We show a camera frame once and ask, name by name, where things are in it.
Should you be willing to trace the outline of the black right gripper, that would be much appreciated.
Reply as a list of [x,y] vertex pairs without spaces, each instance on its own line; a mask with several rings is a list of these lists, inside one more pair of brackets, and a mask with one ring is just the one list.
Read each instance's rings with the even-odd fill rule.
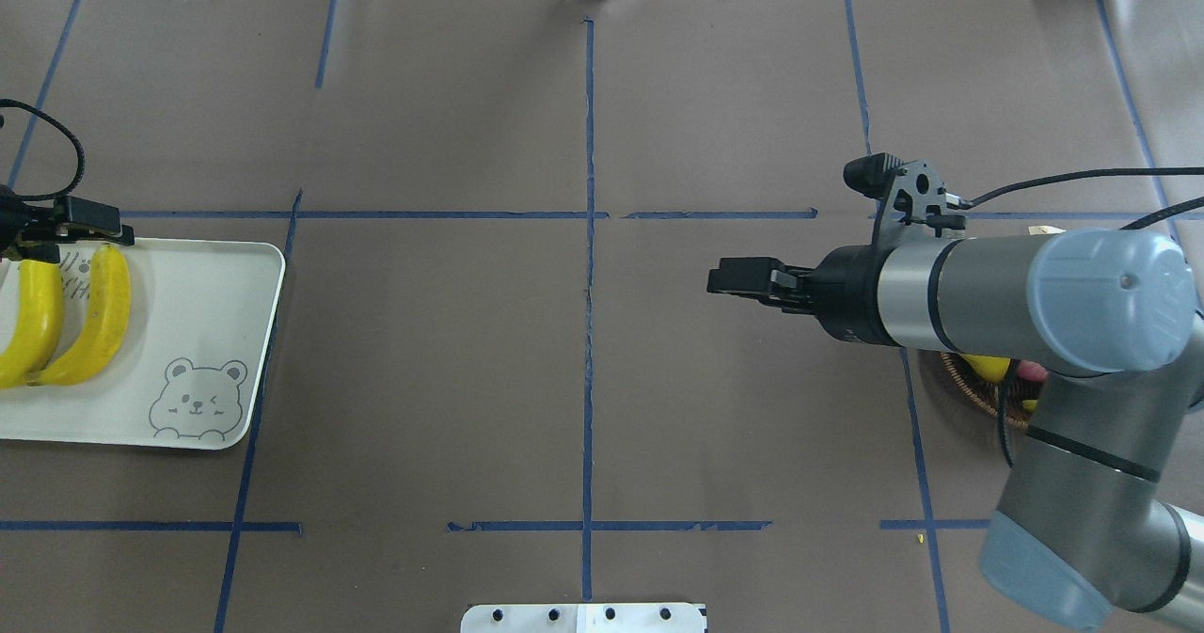
[[837,341],[895,347],[879,310],[878,285],[889,252],[843,245],[816,267],[790,267],[771,258],[722,258],[706,276],[706,291],[762,306],[799,307]]

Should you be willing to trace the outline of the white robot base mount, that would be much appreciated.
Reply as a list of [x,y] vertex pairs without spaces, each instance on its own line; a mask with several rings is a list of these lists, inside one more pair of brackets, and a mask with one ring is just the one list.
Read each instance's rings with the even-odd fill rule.
[[706,607],[685,602],[482,604],[460,632],[708,632]]

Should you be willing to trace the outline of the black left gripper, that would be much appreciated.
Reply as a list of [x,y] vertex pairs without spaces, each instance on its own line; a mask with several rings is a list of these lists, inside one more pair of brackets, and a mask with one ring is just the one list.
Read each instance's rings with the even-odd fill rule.
[[61,261],[59,239],[132,245],[136,235],[132,226],[125,225],[117,206],[77,197],[34,205],[2,196],[2,261]]

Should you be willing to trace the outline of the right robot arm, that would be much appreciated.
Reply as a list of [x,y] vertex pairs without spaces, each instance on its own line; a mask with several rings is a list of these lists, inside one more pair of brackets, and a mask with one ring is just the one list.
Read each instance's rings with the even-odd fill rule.
[[818,267],[721,259],[710,292],[816,316],[832,338],[1032,360],[1049,375],[979,556],[1044,619],[1096,632],[1115,610],[1202,629],[1202,516],[1157,499],[1202,406],[1202,308],[1159,231],[880,238]]

